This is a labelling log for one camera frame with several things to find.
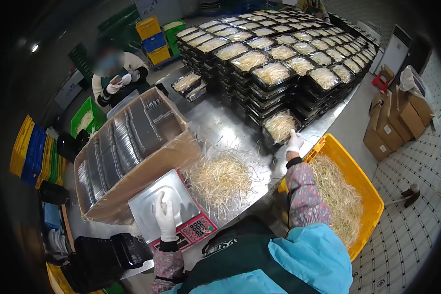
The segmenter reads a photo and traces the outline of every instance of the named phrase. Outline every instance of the stack of crates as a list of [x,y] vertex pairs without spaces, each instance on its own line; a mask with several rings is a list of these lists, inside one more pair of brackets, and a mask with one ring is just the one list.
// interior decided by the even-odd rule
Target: stack of crates
[[39,189],[42,181],[62,185],[67,163],[57,154],[57,140],[27,115],[13,146],[10,172]]
[[135,28],[141,36],[142,46],[153,65],[170,58],[168,45],[155,15],[139,21]]
[[168,40],[168,45],[170,46],[170,49],[171,49],[171,53],[173,54],[173,56],[176,56],[176,55],[180,54],[180,50],[178,49],[178,44],[176,44],[176,34],[178,32],[183,31],[184,29],[186,29],[186,23],[182,19],[176,19],[176,20],[173,20],[173,21],[170,21],[170,22],[164,24],[162,26],[162,28],[164,28],[166,25],[171,24],[173,22],[180,22],[182,24],[177,25],[175,27],[172,27],[170,29],[164,30],[164,32],[165,32],[166,39]]

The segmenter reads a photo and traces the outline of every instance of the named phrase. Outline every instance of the smartphone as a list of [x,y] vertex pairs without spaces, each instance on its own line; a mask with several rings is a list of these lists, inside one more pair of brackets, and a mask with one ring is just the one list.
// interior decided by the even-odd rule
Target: smartphone
[[119,75],[116,75],[116,77],[112,78],[110,80],[110,84],[111,85],[116,85],[121,81],[121,77]]

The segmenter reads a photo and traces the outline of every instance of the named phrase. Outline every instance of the stack of cardboard boxes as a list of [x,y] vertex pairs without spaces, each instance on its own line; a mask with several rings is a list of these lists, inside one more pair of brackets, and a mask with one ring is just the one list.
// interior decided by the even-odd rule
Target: stack of cardboard boxes
[[433,112],[424,99],[396,87],[374,98],[369,116],[363,142],[381,161],[409,140],[419,138],[433,119]]

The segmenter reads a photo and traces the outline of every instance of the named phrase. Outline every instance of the dark green apron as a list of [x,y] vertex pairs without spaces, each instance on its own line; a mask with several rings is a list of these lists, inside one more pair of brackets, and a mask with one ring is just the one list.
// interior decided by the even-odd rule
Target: dark green apron
[[[128,73],[129,72],[125,68],[122,68],[117,74],[115,74],[110,78],[101,78],[101,87],[105,89],[110,84],[110,81],[114,77],[119,75],[122,78],[124,75]],[[127,95],[129,95],[134,90],[137,90],[139,91],[139,94],[142,94],[148,89],[150,89],[150,85],[147,82],[129,83],[128,85],[125,85],[119,92],[111,96],[111,103],[110,103],[111,107],[115,107],[119,102],[121,102],[121,100],[123,100]]]
[[197,286],[235,275],[262,270],[288,293],[318,294],[312,286],[289,273],[271,256],[268,244],[275,235],[258,234],[261,228],[249,228],[250,233],[234,236],[232,231],[215,237],[203,258],[194,266],[177,293],[187,294]]

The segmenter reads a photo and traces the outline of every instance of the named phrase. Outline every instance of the stainless steel table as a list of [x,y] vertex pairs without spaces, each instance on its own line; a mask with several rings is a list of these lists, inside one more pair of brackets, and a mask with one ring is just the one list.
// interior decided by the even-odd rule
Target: stainless steel table
[[[205,212],[209,214],[209,218],[220,229],[266,195],[283,178],[286,174],[285,146],[281,147],[276,154],[271,154],[262,145],[262,136],[258,128],[250,126],[252,121],[246,117],[243,109],[236,103],[230,102],[226,96],[222,96],[220,93],[207,92],[192,103],[178,95],[170,85],[187,72],[188,70],[182,67],[160,79],[157,83],[164,84],[169,92],[168,97],[190,121],[190,128],[199,133],[201,138],[206,139],[207,146],[212,145],[209,154],[214,155],[219,150],[234,150],[233,152],[250,166],[252,172],[252,191],[243,201],[235,201],[226,213],[209,212],[198,195],[193,194],[193,197],[199,201]],[[350,92],[343,102],[330,109],[301,131],[305,140],[299,152],[301,157],[304,157],[325,134],[353,97],[357,88],[358,86]],[[83,220],[76,197],[73,165],[67,166],[63,182],[65,188],[71,193],[71,204],[67,213],[74,238],[78,236],[109,238],[121,232],[128,232],[135,236],[140,235],[135,222],[132,225],[109,225]],[[123,278],[141,273],[152,267],[153,260],[147,261],[138,269],[128,270]]]

